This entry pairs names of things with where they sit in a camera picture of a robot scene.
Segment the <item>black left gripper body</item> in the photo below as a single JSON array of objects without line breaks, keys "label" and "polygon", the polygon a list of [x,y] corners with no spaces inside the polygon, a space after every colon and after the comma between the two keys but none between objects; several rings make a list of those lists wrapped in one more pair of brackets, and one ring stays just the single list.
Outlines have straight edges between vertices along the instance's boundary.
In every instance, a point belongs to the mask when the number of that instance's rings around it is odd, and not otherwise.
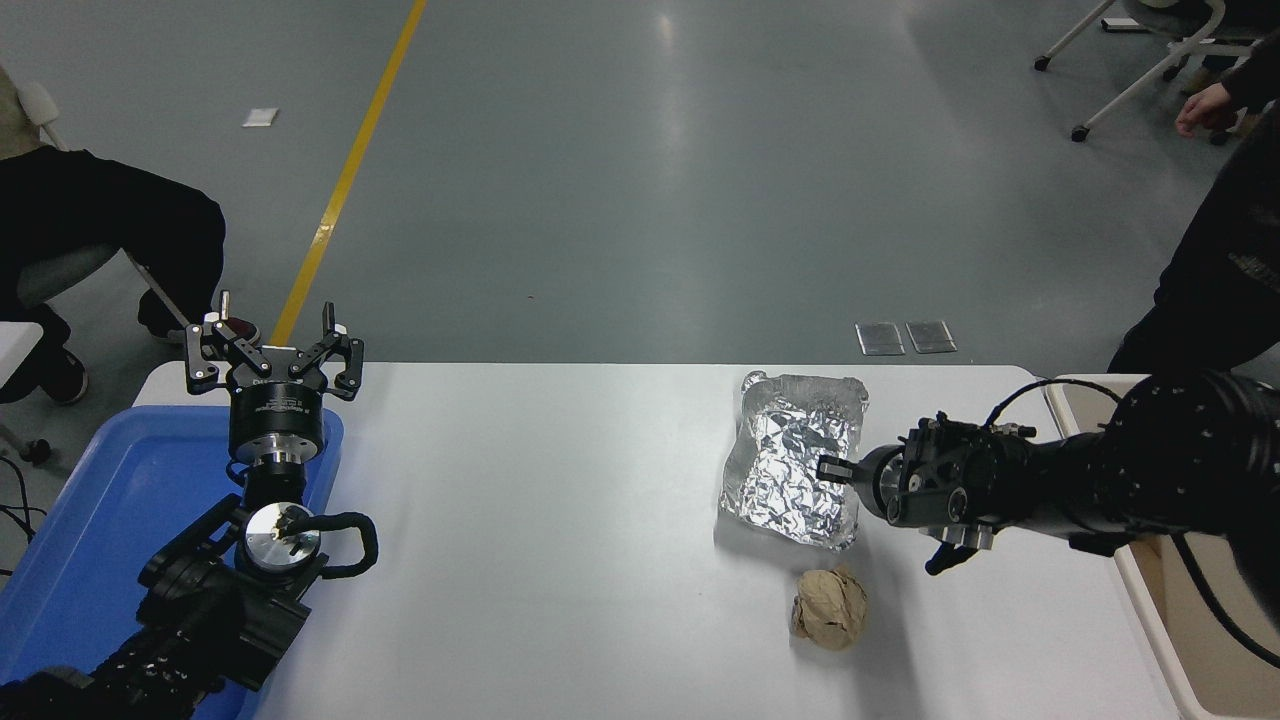
[{"label": "black left gripper body", "polygon": [[300,351],[288,347],[262,348],[271,364],[268,375],[260,366],[236,364],[229,373],[229,455],[238,462],[259,462],[270,454],[291,454],[308,461],[324,450],[323,395],[329,379],[319,366],[293,377],[301,364]]}]

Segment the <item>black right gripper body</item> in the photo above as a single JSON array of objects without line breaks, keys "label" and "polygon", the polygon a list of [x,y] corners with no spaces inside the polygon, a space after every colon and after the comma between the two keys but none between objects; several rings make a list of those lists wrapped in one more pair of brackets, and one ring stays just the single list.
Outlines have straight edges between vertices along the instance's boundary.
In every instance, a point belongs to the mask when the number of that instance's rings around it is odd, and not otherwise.
[{"label": "black right gripper body", "polygon": [[910,468],[905,445],[884,445],[872,450],[858,462],[861,479],[858,495],[861,503],[890,525],[900,525],[901,496],[909,489]]}]

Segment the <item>standing person's right hand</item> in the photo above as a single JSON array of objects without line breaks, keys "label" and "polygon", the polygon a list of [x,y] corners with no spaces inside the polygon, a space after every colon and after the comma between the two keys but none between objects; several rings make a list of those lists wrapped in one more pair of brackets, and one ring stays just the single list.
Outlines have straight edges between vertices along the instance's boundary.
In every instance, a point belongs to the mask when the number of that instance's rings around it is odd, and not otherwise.
[{"label": "standing person's right hand", "polygon": [[1175,119],[1175,131],[1185,138],[1198,129],[1224,132],[1234,127],[1238,104],[1222,82],[1210,85],[1192,95]]}]

